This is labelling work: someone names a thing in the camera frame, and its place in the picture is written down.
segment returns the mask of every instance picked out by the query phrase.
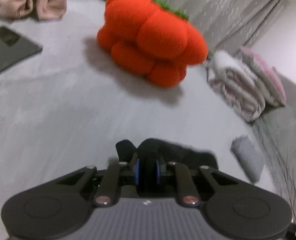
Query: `green stem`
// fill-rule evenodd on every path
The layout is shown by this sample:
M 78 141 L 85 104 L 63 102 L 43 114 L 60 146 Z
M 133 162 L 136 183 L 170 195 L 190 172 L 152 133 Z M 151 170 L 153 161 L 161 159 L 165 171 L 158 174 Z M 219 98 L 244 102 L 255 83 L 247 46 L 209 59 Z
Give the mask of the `green stem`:
M 179 18 L 181 19 L 184 19 L 186 21 L 189 20 L 189 17 L 188 15 L 186 15 L 183 11 L 181 10 L 174 10 L 174 9 L 171 9 L 169 4 L 164 1 L 164 0 L 152 0 L 152 2 L 154 3 L 157 3 L 162 9 L 166 10 L 166 11 L 169 11 L 169 12 L 172 12 L 174 14 L 176 14 Z

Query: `folded towel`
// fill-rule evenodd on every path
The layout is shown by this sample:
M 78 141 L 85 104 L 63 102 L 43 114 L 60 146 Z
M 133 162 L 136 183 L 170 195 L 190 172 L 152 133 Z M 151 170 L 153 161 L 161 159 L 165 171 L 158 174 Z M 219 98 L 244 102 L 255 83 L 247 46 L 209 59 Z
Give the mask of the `folded towel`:
M 267 89 L 247 65 L 221 50 L 207 67 L 209 85 L 239 116 L 247 122 L 260 116 Z
M 60 19 L 66 13 L 67 0 L 0 0 L 0 16 L 20 19 L 34 7 L 39 20 Z
M 264 167 L 264 158 L 263 154 L 256 150 L 248 136 L 235 139 L 232 142 L 231 151 L 251 183 L 259 182 Z

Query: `blue ring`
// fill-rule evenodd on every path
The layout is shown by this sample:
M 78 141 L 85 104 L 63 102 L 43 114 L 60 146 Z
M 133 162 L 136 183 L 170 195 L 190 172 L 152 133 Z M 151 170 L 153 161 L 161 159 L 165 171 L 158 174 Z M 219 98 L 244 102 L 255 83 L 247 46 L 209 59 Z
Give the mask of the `blue ring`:
M 139 159 L 136 161 L 136 166 L 135 166 L 135 185 L 139 184 Z
M 157 185 L 160 184 L 160 165 L 159 165 L 159 160 L 156 160 L 156 165 L 157 165 Z

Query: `gray bedsheet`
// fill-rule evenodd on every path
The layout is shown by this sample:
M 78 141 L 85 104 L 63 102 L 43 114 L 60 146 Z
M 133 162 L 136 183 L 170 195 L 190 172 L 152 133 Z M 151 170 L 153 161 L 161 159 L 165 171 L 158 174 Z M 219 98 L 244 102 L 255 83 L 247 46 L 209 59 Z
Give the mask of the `gray bedsheet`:
M 286 199 L 296 222 L 296 84 L 281 76 L 287 106 L 267 111 L 253 123 L 266 153 L 277 193 Z

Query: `beige cloth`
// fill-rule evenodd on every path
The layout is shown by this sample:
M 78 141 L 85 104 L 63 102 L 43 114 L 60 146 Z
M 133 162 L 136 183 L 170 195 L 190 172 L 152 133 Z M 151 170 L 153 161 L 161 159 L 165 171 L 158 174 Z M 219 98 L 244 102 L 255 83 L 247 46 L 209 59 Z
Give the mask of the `beige cloth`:
M 0 0 L 0 16 L 20 19 L 36 10 L 38 20 L 56 20 L 67 10 L 67 0 Z

